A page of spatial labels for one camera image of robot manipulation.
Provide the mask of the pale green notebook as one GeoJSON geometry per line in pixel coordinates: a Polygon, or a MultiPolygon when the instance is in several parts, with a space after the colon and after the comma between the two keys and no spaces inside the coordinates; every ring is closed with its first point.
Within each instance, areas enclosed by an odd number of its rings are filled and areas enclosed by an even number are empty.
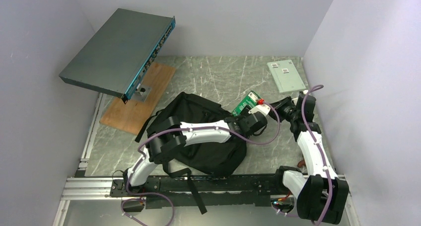
{"type": "Polygon", "coordinates": [[[268,62],[267,66],[274,78],[279,93],[291,93],[306,89],[292,60],[268,62]]]}

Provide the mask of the black student backpack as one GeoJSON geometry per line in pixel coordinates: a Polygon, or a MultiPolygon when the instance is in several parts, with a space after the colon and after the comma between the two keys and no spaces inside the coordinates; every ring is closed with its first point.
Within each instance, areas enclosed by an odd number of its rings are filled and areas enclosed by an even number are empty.
{"type": "Polygon", "coordinates": [[[172,177],[186,175],[189,190],[201,214],[206,206],[191,178],[191,170],[229,176],[246,155],[242,117],[235,117],[216,102],[196,94],[179,93],[166,107],[149,117],[135,141],[140,158],[125,171],[127,189],[145,185],[158,165],[172,177]]]}

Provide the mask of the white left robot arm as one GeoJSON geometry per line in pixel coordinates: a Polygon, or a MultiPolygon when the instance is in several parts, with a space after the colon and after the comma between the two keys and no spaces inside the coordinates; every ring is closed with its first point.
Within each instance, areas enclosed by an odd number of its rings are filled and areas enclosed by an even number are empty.
{"type": "Polygon", "coordinates": [[[222,144],[234,136],[245,140],[268,123],[266,114],[255,112],[246,117],[226,118],[211,123],[187,123],[169,117],[139,147],[140,157],[125,173],[123,190],[138,195],[155,168],[173,160],[182,149],[194,144],[222,144]]]}

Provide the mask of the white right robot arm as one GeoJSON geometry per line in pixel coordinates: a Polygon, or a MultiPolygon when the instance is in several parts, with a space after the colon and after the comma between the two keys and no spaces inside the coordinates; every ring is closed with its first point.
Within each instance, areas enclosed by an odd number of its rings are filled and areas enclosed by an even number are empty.
{"type": "Polygon", "coordinates": [[[269,115],[274,120],[286,120],[297,142],[307,168],[307,177],[299,169],[283,166],[281,176],[274,179],[274,189],[295,198],[298,217],[314,223],[340,223],[349,185],[341,180],[332,168],[322,143],[320,126],[313,121],[316,98],[299,94],[296,101],[286,97],[271,104],[275,111],[269,115]]]}

